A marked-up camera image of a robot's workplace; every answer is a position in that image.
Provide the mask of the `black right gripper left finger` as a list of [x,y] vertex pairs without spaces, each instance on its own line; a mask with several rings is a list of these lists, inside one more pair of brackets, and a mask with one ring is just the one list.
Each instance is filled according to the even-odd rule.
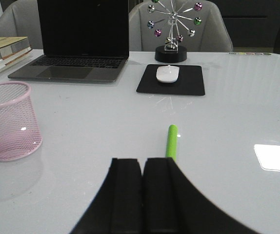
[[141,180],[136,159],[112,159],[98,193],[70,233],[140,234]]

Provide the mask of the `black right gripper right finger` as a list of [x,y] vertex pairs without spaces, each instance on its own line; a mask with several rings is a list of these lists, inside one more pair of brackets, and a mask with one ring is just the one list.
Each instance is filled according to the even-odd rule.
[[172,158],[149,158],[143,171],[144,233],[253,234],[207,199]]

